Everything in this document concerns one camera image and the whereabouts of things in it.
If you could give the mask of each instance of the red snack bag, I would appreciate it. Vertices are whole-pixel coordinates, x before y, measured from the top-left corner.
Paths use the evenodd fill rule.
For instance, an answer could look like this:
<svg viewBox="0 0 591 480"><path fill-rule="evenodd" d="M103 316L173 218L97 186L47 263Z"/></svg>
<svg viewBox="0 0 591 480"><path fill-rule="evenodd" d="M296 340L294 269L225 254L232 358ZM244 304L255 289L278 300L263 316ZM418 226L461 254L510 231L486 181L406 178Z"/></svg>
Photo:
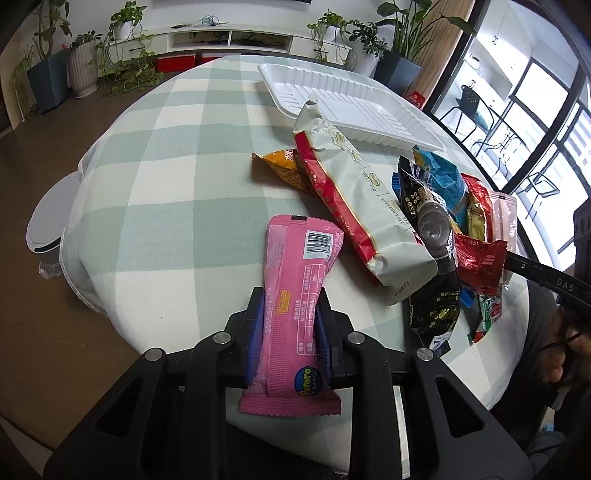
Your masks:
<svg viewBox="0 0 591 480"><path fill-rule="evenodd" d="M488 189L476 177L468 175L467 173L462 173L461 175L464 181L466 182L466 185L468 186L468 190L470 190L471 194L473 194L476 200L480 202L480 206L484 211L484 216L486 219L486 240L490 242L493 239L492 202L491 197L489 196Z"/></svg>
<svg viewBox="0 0 591 480"><path fill-rule="evenodd" d="M507 242L497 240L487 244L461 233L454 232L454 236L460 280L480 293L496 295L505 265Z"/></svg>
<svg viewBox="0 0 591 480"><path fill-rule="evenodd" d="M425 103L425 97L418 93L416 90L413 90L412 93L409 93L406 97L406 100L412 103L417 108L423 108L423 104Z"/></svg>

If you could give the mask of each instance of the white plastic tray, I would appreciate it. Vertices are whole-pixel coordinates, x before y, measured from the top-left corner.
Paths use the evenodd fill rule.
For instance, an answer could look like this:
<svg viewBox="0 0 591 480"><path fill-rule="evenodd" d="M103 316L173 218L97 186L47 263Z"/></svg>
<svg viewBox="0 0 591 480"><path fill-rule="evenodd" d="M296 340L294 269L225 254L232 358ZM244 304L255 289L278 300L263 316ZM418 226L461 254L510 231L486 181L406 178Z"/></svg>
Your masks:
<svg viewBox="0 0 591 480"><path fill-rule="evenodd" d="M263 63L258 66L277 108L296 118L311 93L322 112L348 138L410 150L445 146L398 95L312 70Z"/></svg>

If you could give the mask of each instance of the wall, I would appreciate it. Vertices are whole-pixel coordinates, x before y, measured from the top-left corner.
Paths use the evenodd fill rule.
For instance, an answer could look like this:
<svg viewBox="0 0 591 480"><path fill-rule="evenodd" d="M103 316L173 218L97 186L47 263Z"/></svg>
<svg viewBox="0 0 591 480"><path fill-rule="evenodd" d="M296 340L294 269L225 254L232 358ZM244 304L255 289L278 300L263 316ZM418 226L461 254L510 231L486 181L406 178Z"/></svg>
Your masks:
<svg viewBox="0 0 591 480"><path fill-rule="evenodd" d="M315 22L327 9L348 20L376 21L378 5L384 0L312 0L311 4L294 0L138 0L146 5L144 29L170 27L175 24L196 22L204 15L215 15L221 22L252 25L280 25L292 30L307 31L306 25ZM89 30L107 32L109 18L120 10L125 0L70 0L72 34ZM35 31L35 19L29 17L21 26L22 37L27 41ZM55 37L56 47L63 42L68 45L60 30Z"/></svg>
<svg viewBox="0 0 591 480"><path fill-rule="evenodd" d="M12 128L16 128L21 122L21 114L18 108L17 98L10 88L10 77L15 65L21 61L21 35L17 31L10 42L0 53L0 83L2 84L2 94L4 95L4 104Z"/></svg>
<svg viewBox="0 0 591 480"><path fill-rule="evenodd" d="M538 40L531 52L531 56L554 73L566 85L573 83L574 74L577 72L579 65L574 54L572 54L572 57L561 57L543 41Z"/></svg>

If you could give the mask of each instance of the potted plant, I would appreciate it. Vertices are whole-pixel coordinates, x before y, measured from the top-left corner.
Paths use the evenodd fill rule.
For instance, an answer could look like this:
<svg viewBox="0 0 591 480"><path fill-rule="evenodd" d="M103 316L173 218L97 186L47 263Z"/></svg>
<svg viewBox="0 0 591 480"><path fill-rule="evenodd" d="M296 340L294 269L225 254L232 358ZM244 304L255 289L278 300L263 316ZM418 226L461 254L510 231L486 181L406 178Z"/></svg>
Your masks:
<svg viewBox="0 0 591 480"><path fill-rule="evenodd" d="M134 41L140 46L134 49L135 58L121 60L122 52L118 50L121 46L117 43L116 32L120 28L120 13L113 15L109 31L98 43L99 68L104 77L113 81L113 85L107 90L109 95L118 95L119 93L130 92L132 90L142 91L147 87L158 85L164 78L164 73L156 72L153 57L155 53L145 48L145 41L152 38L152 35L145 35L141 28L142 11L145 7L136 7L135 2L127 2L125 8L133 7L139 10L137 17L139 31L132 33Z"/></svg>
<svg viewBox="0 0 591 480"><path fill-rule="evenodd" d="M388 44L383 38L378 38L378 27L375 23L364 24L355 20L356 27L351 32L349 41L351 50L347 55L347 68L352 72L371 77L378 60L384 56Z"/></svg>
<svg viewBox="0 0 591 480"><path fill-rule="evenodd" d="M69 12L70 4L66 0L44 0L35 12L37 31L33 42L41 61L27 71L27 76L41 113L58 107L68 97L67 51L53 54L53 35L57 27L65 35L72 35L70 23L66 20Z"/></svg>
<svg viewBox="0 0 591 480"><path fill-rule="evenodd" d="M9 85L17 98L18 109L24 121L31 110L31 103L29 102L29 94L27 92L27 70L33 66L35 51L34 47L31 46L22 52L21 61L15 65L12 75L10 75Z"/></svg>
<svg viewBox="0 0 591 480"><path fill-rule="evenodd" d="M102 34L94 30L79 34L70 46L68 72L76 98L84 98L99 87L99 68L96 62L96 42Z"/></svg>
<svg viewBox="0 0 591 480"><path fill-rule="evenodd" d="M329 42L337 45L337 55L340 52L339 45L346 44L345 35L347 34L347 22L339 14L327 10L316 23L306 25L312 34L312 39L316 43L316 57L314 58L319 63L327 63L327 52L324 49L324 42Z"/></svg>
<svg viewBox="0 0 591 480"><path fill-rule="evenodd" d="M141 26L145 9L145 6L138 7L134 0L132 2L126 2L121 10L111 15L115 40L127 40L133 35L134 29L138 25Z"/></svg>
<svg viewBox="0 0 591 480"><path fill-rule="evenodd" d="M378 7L378 15L390 17L376 23L394 25L394 44L391 51L386 51L384 58L378 62L374 78L393 92L403 95L409 85L417 77L421 67L414 62L419 58L423 49L433 39L427 39L435 24L443 19L462 31L475 34L474 28L460 17L446 17L439 14L434 20L427 21L429 13L441 2L437 0L411 0L410 6L400 9L396 3L384 2Z"/></svg>

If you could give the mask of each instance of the round table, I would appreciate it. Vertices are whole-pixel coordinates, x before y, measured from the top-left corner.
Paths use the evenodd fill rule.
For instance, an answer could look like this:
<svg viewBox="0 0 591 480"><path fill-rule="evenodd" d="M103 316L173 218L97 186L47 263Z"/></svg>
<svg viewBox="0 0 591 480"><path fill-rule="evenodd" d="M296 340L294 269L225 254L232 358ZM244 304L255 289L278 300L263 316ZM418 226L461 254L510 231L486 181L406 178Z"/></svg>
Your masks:
<svg viewBox="0 0 591 480"><path fill-rule="evenodd" d="M331 67L280 57L231 56L163 83L128 108L84 155L79 192L64 232L61 264L72 289L106 314L138 351L192 348L224 328L262 285L265 231L274 215L330 219L319 199L282 183L251 153L293 147L294 120L274 105L260 63L317 69L385 89ZM443 130L414 109L446 146L440 154L479 176ZM353 141L389 184L403 152ZM388 348L404 349L401 305L346 244L327 275L332 307ZM504 312L477 345L460 316L443 359L491 407L517 364L528 321L525 280L513 275ZM273 418L238 413L241 391L228 391L228 420L289 451L345 471L349 463L350 391L340 416Z"/></svg>

